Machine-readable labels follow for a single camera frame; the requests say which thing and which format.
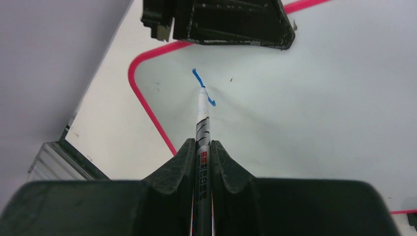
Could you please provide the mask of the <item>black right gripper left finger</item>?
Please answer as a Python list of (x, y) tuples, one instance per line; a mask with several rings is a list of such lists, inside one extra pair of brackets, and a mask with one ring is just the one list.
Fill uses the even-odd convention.
[(33, 181), (0, 217), (3, 236), (187, 236), (195, 140), (143, 180)]

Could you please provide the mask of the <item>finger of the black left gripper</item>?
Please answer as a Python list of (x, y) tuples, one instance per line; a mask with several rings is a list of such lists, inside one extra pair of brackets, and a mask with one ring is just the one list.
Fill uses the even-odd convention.
[(145, 0), (141, 22), (159, 41), (287, 50), (295, 39), (279, 0)]

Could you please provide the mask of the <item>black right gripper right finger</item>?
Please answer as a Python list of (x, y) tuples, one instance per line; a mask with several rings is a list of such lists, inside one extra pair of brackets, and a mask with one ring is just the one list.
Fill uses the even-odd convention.
[(255, 177), (212, 141), (217, 236), (397, 236), (382, 197), (354, 180)]

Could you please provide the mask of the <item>white whiteboard marker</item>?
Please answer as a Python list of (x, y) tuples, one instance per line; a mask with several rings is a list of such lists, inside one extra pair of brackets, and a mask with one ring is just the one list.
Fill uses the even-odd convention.
[(193, 236), (212, 235), (212, 189), (210, 169), (209, 97), (205, 87), (198, 95), (195, 137), (196, 167), (193, 196)]

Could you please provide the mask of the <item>red-framed whiteboard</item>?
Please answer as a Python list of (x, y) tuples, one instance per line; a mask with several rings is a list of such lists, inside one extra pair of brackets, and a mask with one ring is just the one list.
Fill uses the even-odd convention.
[(128, 69), (171, 151), (195, 135), (200, 84), (210, 134), (259, 177), (354, 179), (393, 212), (417, 208), (417, 3), (330, 0), (292, 12), (288, 50), (175, 42)]

